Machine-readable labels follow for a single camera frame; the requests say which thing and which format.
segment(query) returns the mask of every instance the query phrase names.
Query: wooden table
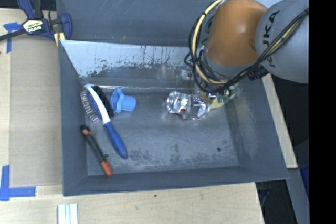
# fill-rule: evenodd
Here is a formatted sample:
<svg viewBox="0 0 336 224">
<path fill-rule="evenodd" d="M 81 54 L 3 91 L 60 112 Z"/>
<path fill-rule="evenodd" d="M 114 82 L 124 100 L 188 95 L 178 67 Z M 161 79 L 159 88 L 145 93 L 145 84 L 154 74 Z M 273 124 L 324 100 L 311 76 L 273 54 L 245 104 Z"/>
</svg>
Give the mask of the wooden table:
<svg viewBox="0 0 336 224">
<path fill-rule="evenodd" d="M 4 23 L 23 21 L 25 21 L 25 14 L 21 10 L 0 9 L 0 35 L 7 33 L 2 27 Z M 27 164 L 22 165 L 28 168 L 23 169 L 22 174 L 14 173 L 18 180 L 12 182 L 13 186 L 19 185 L 21 179 L 23 182 L 37 180 L 43 182 L 43 186 L 37 186 L 36 197 L 11 198 L 9 202 L 0 202 L 0 223 L 57 223 L 57 205 L 72 203 L 78 204 L 80 224 L 264 223 L 254 183 L 63 197 L 60 170 L 59 93 L 55 92 L 55 85 L 59 85 L 58 70 L 55 69 L 55 61 L 58 59 L 55 55 L 56 45 L 47 39 L 25 35 L 13 39 L 13 52 L 7 54 L 6 44 L 6 41 L 0 42 L 0 137 L 2 139 L 0 165 L 12 166 L 17 158 L 26 159 Z M 48 49 L 41 50 L 42 44 L 48 46 Z M 12 68 L 11 62 L 14 60 L 15 66 Z M 296 168 L 296 159 L 273 82 L 270 76 L 263 78 L 263 81 L 286 165 L 288 168 Z M 33 91 L 36 96 L 32 96 L 31 90 L 23 90 L 28 86 L 31 89 L 36 88 L 36 91 Z M 53 92 L 52 98 L 45 94 L 50 90 Z M 45 102 L 50 106 L 48 113 L 40 109 Z M 23 115 L 20 122 L 17 120 L 19 113 Z M 27 119 L 29 115 L 39 116 L 39 114 L 41 117 L 34 118 L 33 123 L 31 119 Z M 36 139 L 39 138 L 40 142 L 35 148 L 35 150 L 38 149 L 37 151 L 31 152 L 25 148 L 27 144 L 25 138 L 17 139 L 16 135 L 25 135 L 21 123 L 28 126 L 28 130 L 34 126 L 35 133 L 26 135 L 28 139 L 31 139 L 29 135 L 38 136 Z M 56 135 L 48 134 L 47 132 L 50 131 L 48 128 L 52 128 Z M 31 170 L 29 170 L 29 158 L 37 160 L 37 164 L 34 163 Z"/>
</svg>

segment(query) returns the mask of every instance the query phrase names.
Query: yellow cable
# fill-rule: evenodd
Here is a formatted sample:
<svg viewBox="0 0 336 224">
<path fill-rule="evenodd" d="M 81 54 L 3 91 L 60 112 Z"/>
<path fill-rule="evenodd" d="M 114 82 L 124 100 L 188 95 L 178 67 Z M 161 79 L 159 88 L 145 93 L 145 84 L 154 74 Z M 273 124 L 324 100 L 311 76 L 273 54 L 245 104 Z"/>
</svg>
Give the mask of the yellow cable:
<svg viewBox="0 0 336 224">
<path fill-rule="evenodd" d="M 201 24 L 205 18 L 205 16 L 210 12 L 210 10 L 212 10 L 217 4 L 219 4 L 220 2 L 222 2 L 223 0 L 215 0 L 213 1 L 209 7 L 204 11 L 204 13 L 200 16 L 200 18 L 197 21 L 197 24 L 195 26 L 195 31 L 194 31 L 194 36 L 193 36 L 193 40 L 192 40 L 192 54 L 193 57 L 195 58 L 196 56 L 196 39 L 197 39 L 197 35 L 199 32 L 199 28 L 201 27 Z M 212 84 L 225 84 L 225 82 L 223 81 L 216 81 L 213 79 L 208 78 L 202 71 L 201 69 L 198 67 L 198 65 L 196 65 L 196 71 L 197 73 L 201 76 L 202 79 L 204 79 L 206 82 L 208 83 L 212 83 Z"/>
</svg>

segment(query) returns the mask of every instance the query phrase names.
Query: blue clamp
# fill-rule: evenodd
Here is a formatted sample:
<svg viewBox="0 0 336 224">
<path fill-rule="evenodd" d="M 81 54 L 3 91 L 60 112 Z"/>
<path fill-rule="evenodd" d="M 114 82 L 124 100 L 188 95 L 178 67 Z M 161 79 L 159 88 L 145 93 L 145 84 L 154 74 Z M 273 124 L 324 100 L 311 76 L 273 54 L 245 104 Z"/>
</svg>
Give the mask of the blue clamp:
<svg viewBox="0 0 336 224">
<path fill-rule="evenodd" d="M 60 18 L 48 21 L 43 18 L 41 7 L 41 0 L 17 0 L 19 7 L 27 16 L 27 20 L 21 25 L 21 29 L 15 32 L 9 32 L 6 35 L 0 36 L 0 41 L 5 39 L 11 39 L 13 37 L 28 34 L 46 37 L 55 41 L 55 31 L 52 29 L 52 25 L 58 25 L 63 32 L 66 39 L 70 39 L 72 34 L 72 20 L 68 13 L 63 13 Z M 7 44 L 7 52 L 12 49 L 11 42 L 9 46 Z"/>
<path fill-rule="evenodd" d="M 23 29 L 22 25 L 20 25 L 18 23 L 4 24 L 4 28 L 8 31 L 8 33 Z M 10 53 L 11 51 L 12 51 L 12 39 L 9 38 L 7 40 L 7 53 Z"/>
<path fill-rule="evenodd" d="M 9 187 L 9 165 L 2 167 L 0 201 L 9 201 L 12 197 L 34 197 L 36 187 Z"/>
<path fill-rule="evenodd" d="M 55 32 L 50 29 L 50 22 L 43 18 L 40 9 L 41 0 L 17 0 L 20 9 L 26 14 L 27 20 L 22 24 L 29 35 L 38 35 L 55 41 Z M 72 34 L 71 16 L 68 13 L 61 14 L 63 34 L 69 39 Z"/>
</svg>

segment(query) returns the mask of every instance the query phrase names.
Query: screwdriver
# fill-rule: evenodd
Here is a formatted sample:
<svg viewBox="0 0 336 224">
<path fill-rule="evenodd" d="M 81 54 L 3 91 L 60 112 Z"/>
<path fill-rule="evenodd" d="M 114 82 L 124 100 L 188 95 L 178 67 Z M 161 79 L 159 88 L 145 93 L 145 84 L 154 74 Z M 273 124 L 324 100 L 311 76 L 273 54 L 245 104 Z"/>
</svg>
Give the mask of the screwdriver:
<svg viewBox="0 0 336 224">
<path fill-rule="evenodd" d="M 91 145 L 93 151 L 95 152 L 95 154 L 96 154 L 96 156 L 97 156 L 97 158 L 100 162 L 100 165 L 103 168 L 105 174 L 107 174 L 108 176 L 111 176 L 112 175 L 112 169 L 111 169 L 108 161 L 106 160 L 103 151 L 99 147 L 95 137 L 93 136 L 91 130 L 84 124 L 80 126 L 80 130 L 82 131 L 83 135 L 85 136 L 85 138 L 87 139 L 87 141 Z"/>
</svg>

